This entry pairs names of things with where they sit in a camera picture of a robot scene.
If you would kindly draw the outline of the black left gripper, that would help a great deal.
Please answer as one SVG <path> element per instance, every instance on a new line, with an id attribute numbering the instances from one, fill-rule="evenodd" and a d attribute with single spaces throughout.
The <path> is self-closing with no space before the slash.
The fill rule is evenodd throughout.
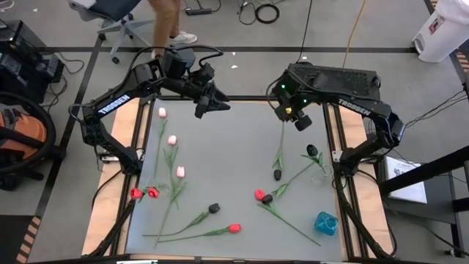
<path id="1" fill-rule="evenodd" d="M 198 70 L 188 74 L 188 88 L 190 96 L 211 95 L 220 101 L 210 100 L 207 104 L 205 112 L 210 111 L 227 111 L 231 106 L 224 103 L 229 102 L 229 98 L 213 81 L 215 70 L 210 63 L 204 63 Z"/>

